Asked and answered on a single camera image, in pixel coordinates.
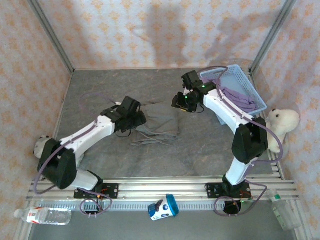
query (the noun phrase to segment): gray fabric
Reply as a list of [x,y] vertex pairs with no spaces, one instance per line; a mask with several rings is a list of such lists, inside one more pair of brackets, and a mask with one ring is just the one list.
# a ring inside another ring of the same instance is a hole
[[131,145],[161,143],[168,145],[178,138],[178,110],[169,102],[159,102],[142,106],[146,123],[132,130]]

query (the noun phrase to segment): orange floral wallpaper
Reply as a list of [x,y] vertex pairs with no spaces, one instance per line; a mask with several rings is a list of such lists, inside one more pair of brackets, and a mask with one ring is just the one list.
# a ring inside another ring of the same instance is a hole
[[285,175],[303,193],[309,224],[320,238],[320,9],[318,0],[297,1],[261,63],[255,82],[269,109],[298,111],[289,133]]
[[26,0],[1,0],[0,16],[0,238],[11,240],[35,141],[53,133],[70,74]]
[[76,69],[254,60],[285,0],[40,0]]

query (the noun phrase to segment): plastic water bottle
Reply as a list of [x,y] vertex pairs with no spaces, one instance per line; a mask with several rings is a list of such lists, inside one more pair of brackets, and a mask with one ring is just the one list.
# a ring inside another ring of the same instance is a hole
[[28,207],[24,210],[16,210],[13,215],[31,224],[67,225],[71,220],[72,212],[63,208]]
[[284,231],[299,228],[301,226],[296,215],[292,211],[289,204],[282,200],[275,189],[270,189],[266,192],[272,201],[272,210],[278,222]]

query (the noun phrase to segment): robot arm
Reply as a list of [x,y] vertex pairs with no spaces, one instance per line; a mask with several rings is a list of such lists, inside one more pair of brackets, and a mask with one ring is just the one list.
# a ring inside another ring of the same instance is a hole
[[214,111],[234,134],[232,143],[234,159],[229,171],[222,179],[225,195],[232,196],[234,192],[241,189],[251,163],[268,149],[267,132],[244,118],[264,126],[266,126],[266,122],[261,117],[253,118],[243,112],[225,97],[224,101],[242,114],[242,116],[237,115],[222,101],[217,86],[213,82],[203,83],[195,71],[183,75],[182,80],[185,88],[184,93],[179,92],[173,98],[172,106],[193,113],[197,111],[197,105],[202,104]]
[[147,120],[140,106],[138,101],[126,96],[121,105],[104,110],[94,122],[77,133],[60,141],[47,140],[40,155],[38,171],[46,165],[41,174],[59,189],[72,186],[100,193],[103,180],[93,172],[77,170],[76,161],[103,138],[145,124]]

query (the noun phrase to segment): gray floor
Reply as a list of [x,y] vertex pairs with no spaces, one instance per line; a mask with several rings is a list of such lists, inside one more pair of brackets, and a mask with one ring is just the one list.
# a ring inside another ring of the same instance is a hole
[[88,218],[73,212],[67,226],[36,225],[30,240],[295,240],[283,231],[269,201],[243,216],[221,217],[213,211],[183,211],[152,221],[148,212],[106,212]]
[[[96,95],[81,101],[86,93],[100,93],[116,102],[125,96],[146,103],[166,102],[181,92],[181,76],[189,69],[79,70],[75,71],[65,100],[58,139],[67,137],[91,123],[95,116],[113,104]],[[221,176],[229,169],[233,154],[233,133],[220,125],[215,114],[179,111],[179,137],[171,146],[160,143],[131,146],[131,138],[109,136],[89,149],[81,169],[102,178]],[[257,164],[252,174],[270,174],[270,164]]]

